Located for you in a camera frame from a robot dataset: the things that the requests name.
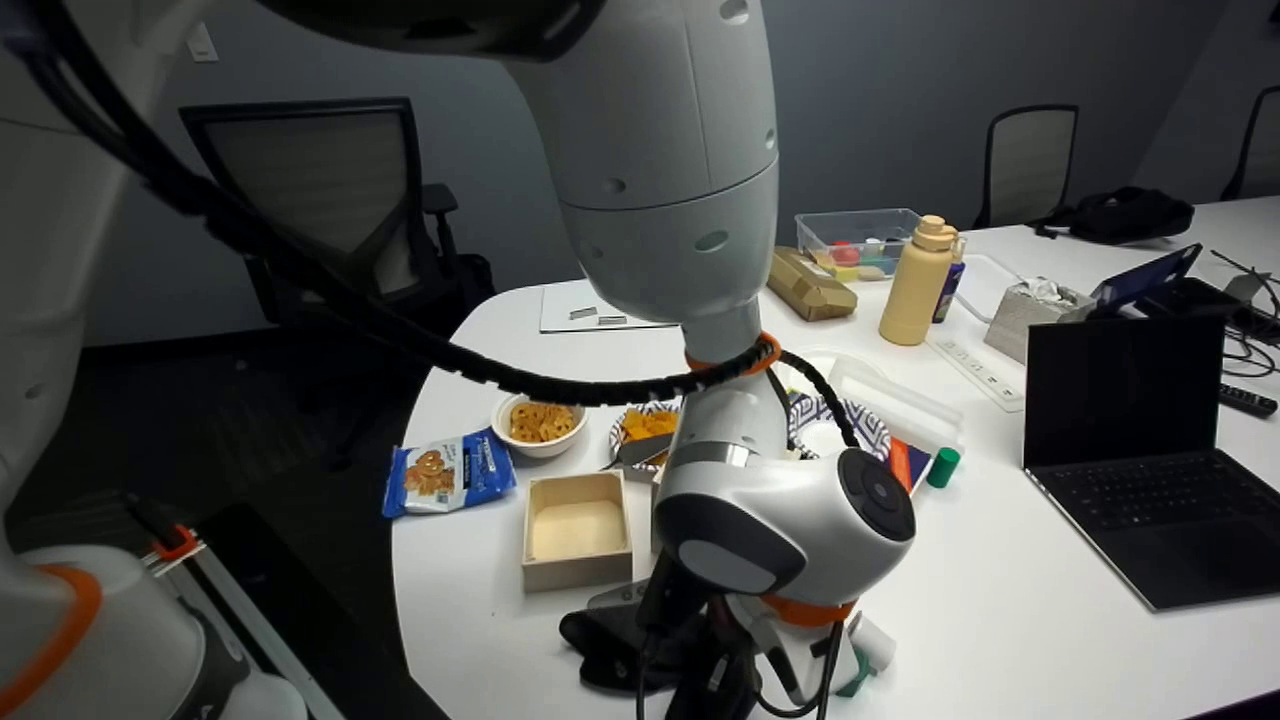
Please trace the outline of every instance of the condiment bottle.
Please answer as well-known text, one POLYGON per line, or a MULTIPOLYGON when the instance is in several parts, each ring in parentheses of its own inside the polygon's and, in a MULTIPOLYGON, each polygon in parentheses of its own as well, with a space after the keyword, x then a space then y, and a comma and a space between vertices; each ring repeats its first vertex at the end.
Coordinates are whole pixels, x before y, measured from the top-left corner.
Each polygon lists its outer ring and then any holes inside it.
POLYGON ((895 265, 892 291, 879 315, 888 342, 915 347, 931 323, 931 307, 957 265, 957 228, 939 214, 920 214, 915 236, 895 265))

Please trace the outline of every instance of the black chair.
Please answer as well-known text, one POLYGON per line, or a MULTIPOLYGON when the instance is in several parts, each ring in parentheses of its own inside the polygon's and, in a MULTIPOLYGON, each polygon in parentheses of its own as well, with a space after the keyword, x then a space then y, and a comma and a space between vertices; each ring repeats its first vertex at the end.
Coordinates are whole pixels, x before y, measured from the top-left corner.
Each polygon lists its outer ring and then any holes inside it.
POLYGON ((1225 200, 1280 194, 1280 82, 1264 88, 1254 104, 1236 170, 1225 200))
MULTIPOLYGON (((459 256, 443 185, 422 178, 415 119, 409 98, 319 98, 319 104, 216 104, 180 111, 208 170, 296 231, 314 256, 335 269, 352 286, 375 291, 390 307, 432 333, 454 333, 484 294, 491 269, 484 256, 459 256)), ((279 329, 342 329, 342 315, 308 286, 279 279, 250 260, 266 315, 279 329)), ((334 465, 345 467, 352 444, 375 420, 395 389, 395 371, 345 376, 364 385, 345 406, 334 465)))
POLYGON ((1036 224, 1063 209, 1076 119, 1073 104, 1027 104, 991 119, 976 228, 1036 224))

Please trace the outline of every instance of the snack bag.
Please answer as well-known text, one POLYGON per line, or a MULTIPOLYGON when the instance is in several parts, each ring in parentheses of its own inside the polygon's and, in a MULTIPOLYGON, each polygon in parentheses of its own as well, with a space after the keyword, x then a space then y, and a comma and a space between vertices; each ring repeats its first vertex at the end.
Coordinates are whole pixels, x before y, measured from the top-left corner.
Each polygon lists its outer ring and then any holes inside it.
POLYGON ((517 487, 513 450, 484 426, 429 447, 395 447, 384 518, 443 516, 517 487))

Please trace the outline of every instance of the white table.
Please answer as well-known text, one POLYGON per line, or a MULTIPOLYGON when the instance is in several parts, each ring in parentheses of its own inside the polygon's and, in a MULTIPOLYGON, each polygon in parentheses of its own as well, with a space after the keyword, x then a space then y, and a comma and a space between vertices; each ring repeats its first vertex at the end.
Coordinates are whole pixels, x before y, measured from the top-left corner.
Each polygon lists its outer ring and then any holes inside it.
MULTIPOLYGON (((1208 205, 1179 240, 1280 269, 1280 200, 1208 205)), ((999 256, 1026 275, 1051 275, 1082 291, 1166 246, 1099 246, 1036 240, 1026 228, 973 231, 973 250, 999 256)), ((1231 273, 1206 250, 1212 284, 1231 273)), ((988 371, 1020 389, 1020 363, 985 347, 964 307, 923 347, 877 334, 888 284, 857 284, 857 320, 802 323, 776 294, 761 294, 764 329, 798 353, 847 353, 888 379, 964 413, 964 465, 951 487, 915 496, 920 537, 910 560, 865 594, 865 611, 892 631, 895 664, 833 716, 1190 716, 1280 689, 1280 594, 1154 616, 1059 518, 1020 472, 1020 413, 991 399, 945 341, 973 347, 988 371)), ((456 342, 556 376, 656 376, 681 368, 681 333, 540 334, 540 286, 517 286, 469 315, 456 342)), ((496 389, 432 371, 406 444, 459 437, 490 423, 496 389)), ((621 413, 590 413, 590 437, 567 457, 520 465, 520 493, 459 516, 401 518, 392 527, 395 606, 414 675, 454 716, 633 716, 577 681, 556 631, 561 616, 595 588, 526 594, 520 507, 537 476, 603 465, 603 437, 621 413)), ((1220 413, 1220 447, 1280 487, 1278 420, 1220 413)), ((633 542, 650 547, 650 496, 628 487, 633 542)))

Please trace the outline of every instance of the cardboard box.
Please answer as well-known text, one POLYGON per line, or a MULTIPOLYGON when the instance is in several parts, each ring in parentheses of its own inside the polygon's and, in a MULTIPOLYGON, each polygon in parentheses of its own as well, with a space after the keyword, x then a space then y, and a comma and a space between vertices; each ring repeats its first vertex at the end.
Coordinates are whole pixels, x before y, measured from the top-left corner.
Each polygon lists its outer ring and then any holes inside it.
POLYGON ((520 564, 530 592, 633 579, 626 478, 613 472, 537 478, 520 564))

